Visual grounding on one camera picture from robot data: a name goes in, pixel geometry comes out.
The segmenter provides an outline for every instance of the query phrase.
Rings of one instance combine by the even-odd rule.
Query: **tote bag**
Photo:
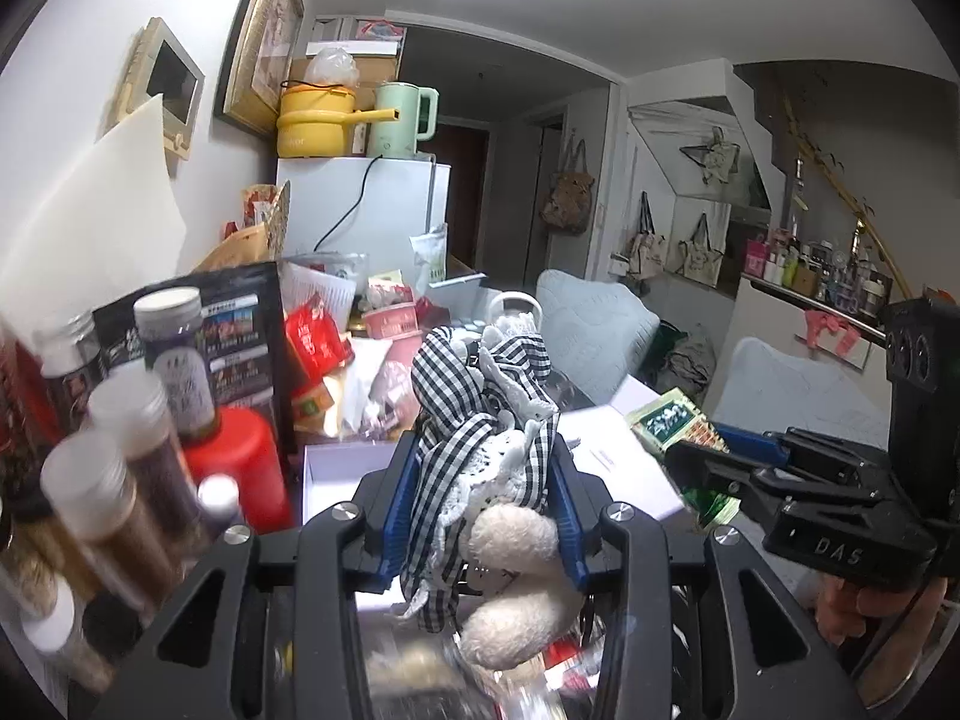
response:
[[[700,215],[690,240],[678,241],[677,245],[680,247],[680,254],[683,255],[683,266],[678,273],[709,287],[716,287],[717,279],[720,277],[723,252],[710,247],[707,214]]]
[[[662,274],[666,265],[666,254],[666,236],[656,234],[650,202],[644,191],[640,193],[640,222],[637,223],[637,234],[630,247],[628,273],[637,281]]]
[[[587,146],[580,138],[573,148],[573,134],[563,152],[562,168],[553,176],[550,199],[541,208],[544,224],[557,232],[579,235],[587,232],[593,208],[593,176],[587,171]]]

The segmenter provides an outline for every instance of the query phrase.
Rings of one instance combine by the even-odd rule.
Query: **white mini fridge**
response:
[[[360,199],[318,251],[366,253],[370,273],[401,269],[415,280],[410,237],[443,223],[450,165],[406,159],[332,157],[277,160],[277,184],[290,182],[284,256],[306,254]]]

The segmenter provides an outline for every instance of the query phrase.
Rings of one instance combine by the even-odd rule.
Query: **gingham cloth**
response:
[[[421,402],[416,460],[419,482],[416,486],[410,539],[400,572],[403,594],[414,600],[418,590],[427,592],[419,611],[421,627],[431,632],[443,630],[456,615],[457,583],[464,559],[459,536],[466,522],[448,527],[445,550],[436,570],[429,565],[435,543],[440,509],[462,473],[474,450],[496,433],[499,422],[494,415],[511,410],[506,397],[490,381],[478,389],[467,367],[450,346],[451,330],[440,327],[425,339],[414,357],[411,380]],[[491,349],[494,362],[512,381],[520,384],[531,398],[550,402],[544,382],[550,373],[550,358],[540,336],[515,336]],[[520,416],[515,415],[517,422]],[[557,432],[559,415],[554,413],[541,424],[527,455],[525,479],[517,486],[512,503],[541,511],[546,504],[546,464]]]

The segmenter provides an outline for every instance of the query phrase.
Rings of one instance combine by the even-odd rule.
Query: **yellow saucepan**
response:
[[[347,154],[352,127],[360,122],[396,122],[397,108],[354,111],[352,89],[301,84],[284,90],[277,119],[280,157],[340,157]]]

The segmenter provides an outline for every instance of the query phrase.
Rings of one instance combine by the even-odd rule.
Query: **human hand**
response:
[[[910,603],[914,592],[891,593],[872,587],[858,587],[837,577],[823,576],[823,585],[817,597],[817,628],[827,641],[836,645],[842,644],[848,637],[862,637],[867,630],[867,617],[884,618],[900,614]],[[946,594],[946,579],[932,581],[867,668],[857,689],[868,707],[895,692],[910,675]]]

